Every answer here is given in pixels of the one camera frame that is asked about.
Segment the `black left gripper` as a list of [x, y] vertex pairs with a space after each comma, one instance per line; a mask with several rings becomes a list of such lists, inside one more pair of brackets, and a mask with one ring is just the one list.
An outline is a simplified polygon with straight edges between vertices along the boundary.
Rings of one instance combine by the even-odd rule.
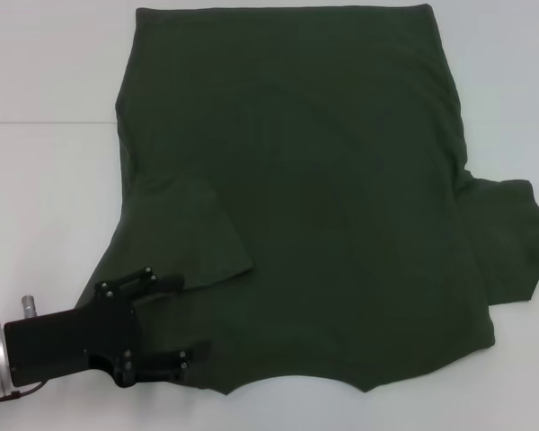
[[186, 383], [190, 369], [208, 359], [211, 343], [140, 355], [141, 329], [130, 301], [177, 294], [184, 287], [183, 275], [159, 277], [145, 267], [97, 283], [90, 301], [77, 308], [7, 322], [13, 384], [21, 387], [88, 370], [107, 373], [119, 387]]

